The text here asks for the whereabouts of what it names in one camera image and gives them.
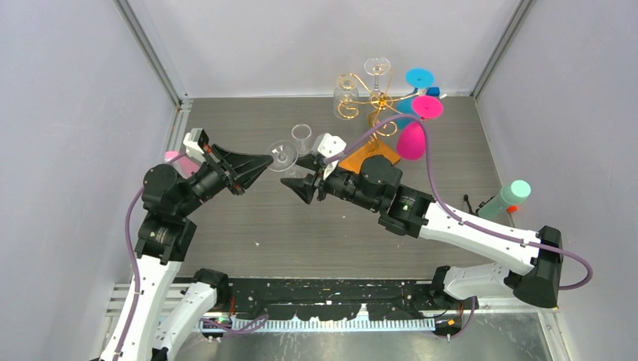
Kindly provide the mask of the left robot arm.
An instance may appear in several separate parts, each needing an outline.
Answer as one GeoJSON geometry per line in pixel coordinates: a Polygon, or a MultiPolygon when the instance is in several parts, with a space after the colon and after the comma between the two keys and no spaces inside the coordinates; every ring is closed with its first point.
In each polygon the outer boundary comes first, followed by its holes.
{"type": "Polygon", "coordinates": [[[230,302],[229,278],[202,268],[164,320],[162,307],[196,231],[189,220],[197,208],[228,190],[241,195],[272,164],[270,155],[233,153],[216,144],[200,144],[203,162],[189,178],[169,160],[149,169],[138,192],[147,214],[138,240],[127,244],[132,283],[100,360],[173,360],[209,310],[230,302]]]}

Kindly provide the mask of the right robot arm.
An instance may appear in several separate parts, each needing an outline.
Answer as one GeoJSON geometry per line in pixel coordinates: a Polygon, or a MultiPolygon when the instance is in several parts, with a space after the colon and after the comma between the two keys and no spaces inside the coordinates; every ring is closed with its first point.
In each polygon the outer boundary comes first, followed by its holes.
{"type": "Polygon", "coordinates": [[[304,203],[331,195],[379,215],[388,232],[440,241],[490,259],[488,264],[436,269],[430,301],[438,308],[473,297],[514,296],[539,308],[557,306],[563,259],[550,247],[562,247],[561,233],[550,226],[538,232],[483,220],[439,202],[428,193],[401,184],[403,173],[383,156],[363,162],[359,173],[318,169],[281,183],[304,203]]]}

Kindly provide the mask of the clear wine glass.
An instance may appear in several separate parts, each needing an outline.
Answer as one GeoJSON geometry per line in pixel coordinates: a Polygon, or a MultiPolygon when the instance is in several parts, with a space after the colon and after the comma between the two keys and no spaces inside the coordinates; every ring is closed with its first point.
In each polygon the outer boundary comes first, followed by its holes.
{"type": "Polygon", "coordinates": [[[299,152],[293,142],[276,141],[268,147],[267,153],[272,158],[272,162],[268,165],[270,171],[282,177],[302,177],[302,169],[296,164],[299,152]]]}
{"type": "Polygon", "coordinates": [[[291,135],[299,156],[304,156],[311,152],[312,130],[307,124],[296,124],[291,129],[291,135]]]}

